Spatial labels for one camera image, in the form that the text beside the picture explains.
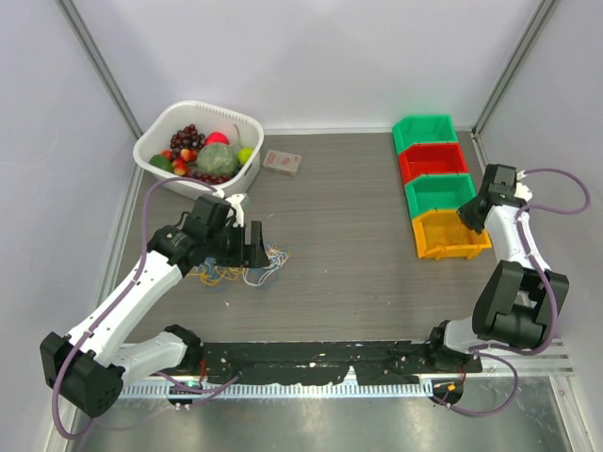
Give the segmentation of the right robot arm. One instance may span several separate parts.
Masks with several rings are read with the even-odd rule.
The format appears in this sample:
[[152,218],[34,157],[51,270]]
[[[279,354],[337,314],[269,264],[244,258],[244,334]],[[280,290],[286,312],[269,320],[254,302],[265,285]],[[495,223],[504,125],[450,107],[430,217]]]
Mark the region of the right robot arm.
[[530,191],[516,168],[489,164],[477,195],[458,209],[464,226],[487,232],[500,254],[473,314],[433,328],[425,358],[445,372],[487,349],[530,356],[550,345],[569,291],[568,278],[551,270],[530,230]]

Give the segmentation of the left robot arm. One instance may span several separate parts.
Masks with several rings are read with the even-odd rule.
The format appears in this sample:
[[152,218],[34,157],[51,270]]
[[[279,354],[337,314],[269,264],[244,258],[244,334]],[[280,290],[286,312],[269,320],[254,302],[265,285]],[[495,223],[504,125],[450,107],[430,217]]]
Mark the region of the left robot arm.
[[131,272],[86,319],[67,334],[41,342],[46,384],[90,418],[104,414],[122,389],[158,371],[193,374],[203,359],[202,340],[170,325],[133,346],[124,341],[150,309],[196,266],[269,265],[262,224],[244,220],[247,197],[204,194],[183,223],[157,230]]

